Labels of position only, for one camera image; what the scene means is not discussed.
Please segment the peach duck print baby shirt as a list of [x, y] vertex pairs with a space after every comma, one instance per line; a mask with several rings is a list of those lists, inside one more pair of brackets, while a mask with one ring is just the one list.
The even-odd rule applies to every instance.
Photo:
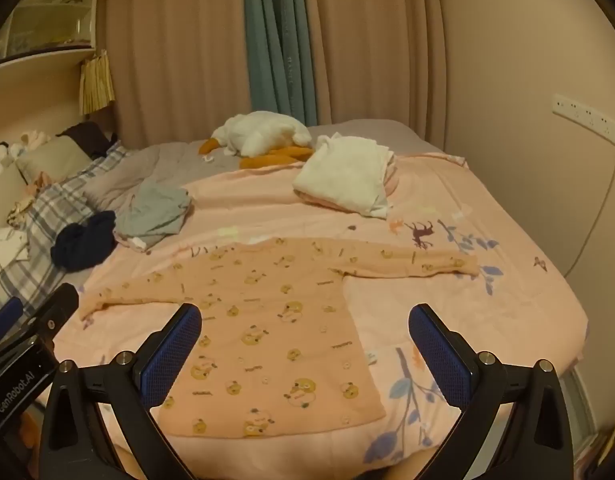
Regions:
[[171, 436], [315, 434], [385, 416], [344, 278], [475, 275], [475, 257], [357, 240], [272, 238], [201, 252], [85, 292], [80, 315], [122, 304], [194, 304], [202, 333], [158, 411]]

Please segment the white folded clothes pile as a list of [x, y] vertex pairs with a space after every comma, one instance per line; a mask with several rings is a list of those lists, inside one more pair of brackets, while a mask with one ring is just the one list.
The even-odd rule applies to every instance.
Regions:
[[388, 196], [396, 188], [396, 157], [375, 140], [320, 136], [315, 152], [292, 182], [306, 202], [367, 218], [388, 217]]

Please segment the plaid grey pillow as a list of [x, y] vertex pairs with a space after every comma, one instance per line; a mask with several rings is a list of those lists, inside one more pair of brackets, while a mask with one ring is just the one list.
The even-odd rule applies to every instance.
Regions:
[[22, 301], [24, 313], [31, 315], [50, 296], [66, 274], [53, 264], [51, 247], [66, 226], [82, 223], [94, 214], [84, 196], [85, 185], [115, 168], [130, 154], [127, 148], [115, 143], [106, 156], [40, 192], [26, 215], [30, 258], [12, 262], [0, 272], [0, 308], [16, 297]]

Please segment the dark navy garment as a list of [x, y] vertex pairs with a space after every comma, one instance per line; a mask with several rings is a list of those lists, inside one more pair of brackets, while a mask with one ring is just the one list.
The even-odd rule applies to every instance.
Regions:
[[101, 211], [84, 223], [71, 223], [51, 247], [52, 262], [66, 272], [80, 272], [102, 263], [114, 251], [115, 212]]

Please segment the pink printed bed sheet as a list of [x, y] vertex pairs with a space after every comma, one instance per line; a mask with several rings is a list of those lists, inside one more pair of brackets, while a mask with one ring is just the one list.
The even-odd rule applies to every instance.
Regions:
[[57, 336], [60, 359], [102, 364], [180, 304], [200, 309], [154, 410], [195, 476], [350, 479], [439, 445], [458, 411], [408, 334], [422, 302], [506, 363], [564, 372], [581, 356], [579, 300], [461, 159], [397, 159], [385, 219], [306, 203], [299, 174], [190, 183], [182, 230], [147, 254], [118, 248]]

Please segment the grey garment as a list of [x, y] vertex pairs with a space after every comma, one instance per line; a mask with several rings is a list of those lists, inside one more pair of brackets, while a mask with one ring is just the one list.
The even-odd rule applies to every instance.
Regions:
[[116, 217], [114, 237], [136, 252], [147, 252], [165, 237], [178, 234], [191, 209], [185, 188], [146, 180]]

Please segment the beige headboard cushion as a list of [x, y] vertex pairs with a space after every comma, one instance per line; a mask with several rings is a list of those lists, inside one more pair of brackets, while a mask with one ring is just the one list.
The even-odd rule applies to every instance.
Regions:
[[57, 183], [86, 169], [90, 163], [86, 153], [65, 136], [23, 154], [0, 174], [0, 228], [6, 226], [8, 213], [14, 205], [30, 197], [28, 187], [40, 174]]

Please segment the small stuffed toys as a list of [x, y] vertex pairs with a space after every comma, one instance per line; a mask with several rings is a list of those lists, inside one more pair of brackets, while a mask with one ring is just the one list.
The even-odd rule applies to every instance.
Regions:
[[23, 132], [20, 140], [12, 143], [0, 142], [0, 175], [22, 155], [48, 143], [51, 136], [38, 130]]

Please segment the yellow fringed lampshade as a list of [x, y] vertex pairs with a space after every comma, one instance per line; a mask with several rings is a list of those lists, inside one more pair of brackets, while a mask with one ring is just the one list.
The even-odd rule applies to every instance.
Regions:
[[80, 114], [90, 115], [115, 101], [108, 52], [80, 63]]

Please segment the pink beige curtain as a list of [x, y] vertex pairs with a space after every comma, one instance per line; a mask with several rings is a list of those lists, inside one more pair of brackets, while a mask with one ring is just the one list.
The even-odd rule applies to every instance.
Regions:
[[[318, 122], [391, 119], [445, 143], [441, 0], [306, 0]], [[200, 140], [252, 112], [244, 0], [100, 0], [118, 135]]]

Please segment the teal curtain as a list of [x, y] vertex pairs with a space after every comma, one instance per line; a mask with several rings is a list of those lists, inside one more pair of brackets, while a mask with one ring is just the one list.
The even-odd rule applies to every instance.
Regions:
[[244, 0], [245, 44], [253, 110], [318, 122], [306, 0]]

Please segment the white wall shelf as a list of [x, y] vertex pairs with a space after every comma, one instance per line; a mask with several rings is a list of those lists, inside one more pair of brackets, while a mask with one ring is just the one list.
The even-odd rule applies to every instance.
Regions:
[[0, 29], [0, 64], [96, 43], [97, 0], [21, 0]]

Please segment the white wall power strip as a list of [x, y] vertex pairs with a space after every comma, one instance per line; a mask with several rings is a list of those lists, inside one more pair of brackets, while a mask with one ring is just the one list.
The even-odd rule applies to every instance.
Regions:
[[615, 120], [566, 96], [553, 96], [553, 113], [586, 128], [615, 145]]

